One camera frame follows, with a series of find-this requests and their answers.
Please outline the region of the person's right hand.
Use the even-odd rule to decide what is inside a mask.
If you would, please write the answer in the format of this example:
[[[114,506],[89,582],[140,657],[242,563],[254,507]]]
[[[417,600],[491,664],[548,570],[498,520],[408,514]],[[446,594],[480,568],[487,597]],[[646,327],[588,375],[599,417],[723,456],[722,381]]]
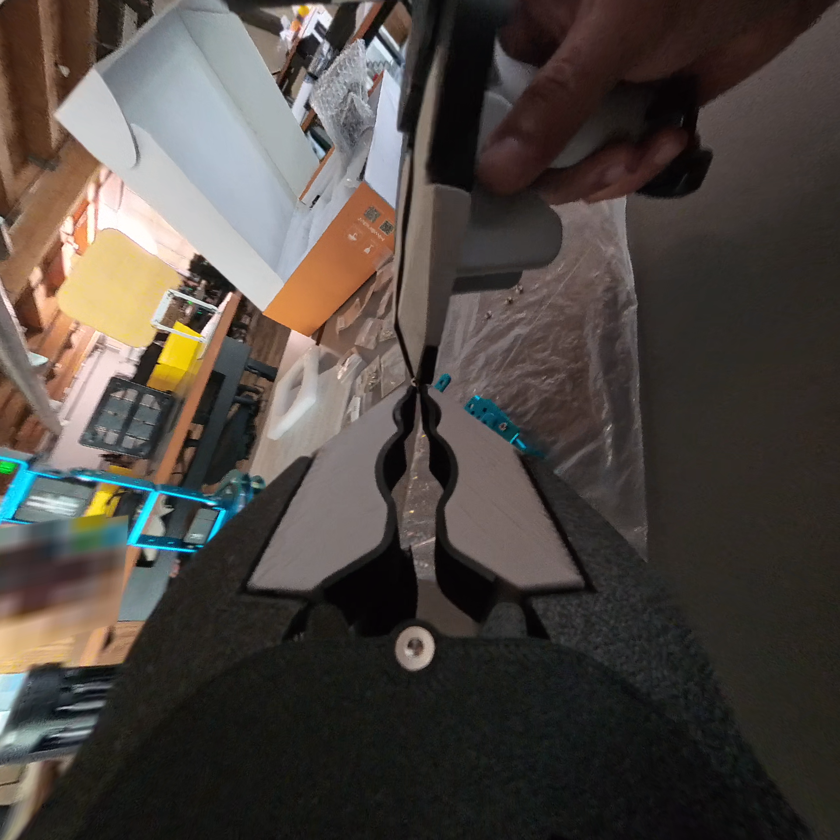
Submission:
[[[498,195],[537,190],[552,205],[628,196],[690,144],[662,129],[616,143],[566,171],[550,165],[623,82],[696,81],[700,105],[736,87],[802,35],[831,1],[516,2],[502,50],[537,68],[486,142],[478,179]]]

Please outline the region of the yellow bin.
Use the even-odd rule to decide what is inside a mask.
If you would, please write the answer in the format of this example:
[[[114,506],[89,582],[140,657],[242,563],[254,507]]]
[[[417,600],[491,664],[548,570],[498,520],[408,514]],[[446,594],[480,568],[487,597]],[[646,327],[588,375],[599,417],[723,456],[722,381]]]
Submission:
[[[201,333],[177,321],[167,333],[163,349],[146,382],[151,389],[172,393],[204,352]]]

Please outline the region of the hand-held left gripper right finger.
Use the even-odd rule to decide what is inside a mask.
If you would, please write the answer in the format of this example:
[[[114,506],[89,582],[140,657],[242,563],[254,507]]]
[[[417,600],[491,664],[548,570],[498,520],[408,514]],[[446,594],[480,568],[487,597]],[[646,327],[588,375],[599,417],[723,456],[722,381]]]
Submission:
[[[429,469],[441,488],[435,573],[445,594],[558,594],[585,578],[510,446],[447,393],[421,391]]]

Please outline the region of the black crate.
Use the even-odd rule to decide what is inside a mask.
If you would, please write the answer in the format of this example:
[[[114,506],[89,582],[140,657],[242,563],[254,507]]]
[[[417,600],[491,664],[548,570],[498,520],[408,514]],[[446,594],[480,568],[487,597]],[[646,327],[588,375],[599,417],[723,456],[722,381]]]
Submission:
[[[113,376],[78,443],[104,454],[147,459],[174,407],[171,393]]]

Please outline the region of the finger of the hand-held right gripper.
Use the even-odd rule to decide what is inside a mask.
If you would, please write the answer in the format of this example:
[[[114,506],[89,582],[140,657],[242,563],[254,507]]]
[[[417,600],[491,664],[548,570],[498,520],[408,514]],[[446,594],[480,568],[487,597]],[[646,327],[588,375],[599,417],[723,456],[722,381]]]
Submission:
[[[534,192],[503,198],[440,184],[413,189],[404,221],[396,334],[413,381],[429,385],[451,298],[509,290],[525,272],[548,266],[563,225]]]

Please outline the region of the bubble wrap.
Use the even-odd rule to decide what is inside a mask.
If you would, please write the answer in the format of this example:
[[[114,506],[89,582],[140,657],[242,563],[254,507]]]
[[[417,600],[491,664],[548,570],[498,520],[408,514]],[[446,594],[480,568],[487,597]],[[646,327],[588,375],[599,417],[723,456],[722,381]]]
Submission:
[[[332,145],[348,154],[375,126],[367,88],[366,45],[351,41],[315,84],[311,104]]]

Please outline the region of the blue metal bracket assembly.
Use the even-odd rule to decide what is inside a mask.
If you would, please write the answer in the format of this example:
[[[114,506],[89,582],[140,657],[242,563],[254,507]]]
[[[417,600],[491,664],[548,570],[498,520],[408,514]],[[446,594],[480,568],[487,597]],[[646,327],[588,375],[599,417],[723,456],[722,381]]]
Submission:
[[[473,473],[504,469],[545,454],[497,404],[481,395],[458,399],[444,374],[421,388],[423,428],[436,469]]]

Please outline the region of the black slotted cylinder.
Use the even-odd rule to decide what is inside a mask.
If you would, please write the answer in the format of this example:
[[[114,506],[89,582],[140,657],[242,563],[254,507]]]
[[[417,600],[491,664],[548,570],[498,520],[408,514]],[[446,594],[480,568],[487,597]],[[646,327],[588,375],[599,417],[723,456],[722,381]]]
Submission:
[[[121,670],[46,664],[1,675],[1,764],[73,755],[95,729]]]

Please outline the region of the yellow wall panel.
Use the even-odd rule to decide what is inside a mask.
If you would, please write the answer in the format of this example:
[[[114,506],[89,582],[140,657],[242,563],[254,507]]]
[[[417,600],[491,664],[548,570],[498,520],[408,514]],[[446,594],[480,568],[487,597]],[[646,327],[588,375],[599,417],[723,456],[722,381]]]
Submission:
[[[115,228],[98,232],[77,259],[56,297],[58,309],[79,324],[132,348],[157,333],[152,318],[179,273]]]

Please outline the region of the group of small hardware bags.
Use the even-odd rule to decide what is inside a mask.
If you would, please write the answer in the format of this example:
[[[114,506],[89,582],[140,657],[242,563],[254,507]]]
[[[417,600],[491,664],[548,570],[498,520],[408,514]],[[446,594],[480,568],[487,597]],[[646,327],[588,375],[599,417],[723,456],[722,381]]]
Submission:
[[[348,407],[360,413],[410,382],[395,322],[396,282],[388,262],[318,331],[318,344],[338,360],[339,381],[350,387]]]

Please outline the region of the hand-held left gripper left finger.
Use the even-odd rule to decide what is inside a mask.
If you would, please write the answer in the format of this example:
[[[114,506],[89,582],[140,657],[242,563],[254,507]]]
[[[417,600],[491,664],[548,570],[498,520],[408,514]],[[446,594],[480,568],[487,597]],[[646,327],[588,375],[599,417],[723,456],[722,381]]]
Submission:
[[[248,580],[253,592],[316,594],[386,550],[403,477],[403,389],[320,447]]]

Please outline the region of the white foam frame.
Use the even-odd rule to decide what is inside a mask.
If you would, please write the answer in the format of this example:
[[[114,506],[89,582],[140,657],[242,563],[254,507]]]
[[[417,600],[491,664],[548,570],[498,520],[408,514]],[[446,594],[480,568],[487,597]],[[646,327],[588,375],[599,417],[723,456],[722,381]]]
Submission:
[[[316,449],[336,435],[364,359],[350,350],[341,357],[311,346],[276,384],[266,435],[291,446]]]

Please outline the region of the clear plastic bag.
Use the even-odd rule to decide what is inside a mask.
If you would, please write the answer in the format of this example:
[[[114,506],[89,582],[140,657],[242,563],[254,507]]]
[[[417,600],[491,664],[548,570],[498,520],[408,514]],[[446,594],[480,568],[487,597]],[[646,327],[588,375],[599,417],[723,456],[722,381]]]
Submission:
[[[436,374],[483,396],[542,462],[648,557],[637,294],[627,200],[555,208],[563,244],[516,288],[451,298]],[[516,300],[506,306],[507,296]],[[484,313],[493,318],[484,321]]]

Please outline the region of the orange cardboard box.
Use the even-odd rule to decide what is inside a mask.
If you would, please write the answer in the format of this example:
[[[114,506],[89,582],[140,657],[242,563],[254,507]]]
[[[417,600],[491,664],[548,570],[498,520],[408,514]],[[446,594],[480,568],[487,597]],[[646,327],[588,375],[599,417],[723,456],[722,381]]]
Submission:
[[[396,94],[319,161],[225,2],[179,2],[100,60],[56,119],[268,318],[314,333],[393,256]]]

